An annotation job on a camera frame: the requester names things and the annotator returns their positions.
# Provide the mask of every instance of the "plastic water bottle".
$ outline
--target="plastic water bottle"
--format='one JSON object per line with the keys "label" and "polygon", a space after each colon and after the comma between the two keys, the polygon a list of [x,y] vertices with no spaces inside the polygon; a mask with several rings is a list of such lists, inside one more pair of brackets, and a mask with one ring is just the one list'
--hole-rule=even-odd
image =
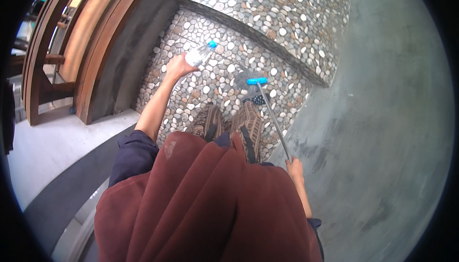
{"label": "plastic water bottle", "polygon": [[[217,47],[217,43],[215,41],[210,41],[207,44],[198,46],[194,49],[192,49],[190,52],[188,52],[185,55],[185,61],[190,64],[192,67],[197,67],[199,65],[204,64],[207,62],[207,60],[210,58],[210,55],[212,54],[212,51]],[[183,84],[183,82],[186,80],[186,77],[181,78],[177,84],[175,85],[175,88],[180,88],[178,87],[179,84]]]}

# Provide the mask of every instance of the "maroon cloth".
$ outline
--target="maroon cloth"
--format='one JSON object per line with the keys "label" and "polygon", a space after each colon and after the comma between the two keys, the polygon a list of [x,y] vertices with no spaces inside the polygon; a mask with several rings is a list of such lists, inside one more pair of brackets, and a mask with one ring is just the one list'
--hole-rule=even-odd
{"label": "maroon cloth", "polygon": [[322,261],[285,170],[189,133],[170,134],[152,170],[96,209],[100,261]]}

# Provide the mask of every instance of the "person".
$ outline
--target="person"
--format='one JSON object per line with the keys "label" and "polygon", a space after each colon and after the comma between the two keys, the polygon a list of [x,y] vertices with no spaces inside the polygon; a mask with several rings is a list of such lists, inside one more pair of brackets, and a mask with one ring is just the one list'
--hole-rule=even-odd
{"label": "person", "polygon": [[258,99],[244,100],[230,123],[209,103],[157,147],[170,93],[193,71],[185,54],[170,60],[135,130],[118,139],[96,207],[99,260],[322,261],[302,163],[287,160],[287,172],[260,163]]}

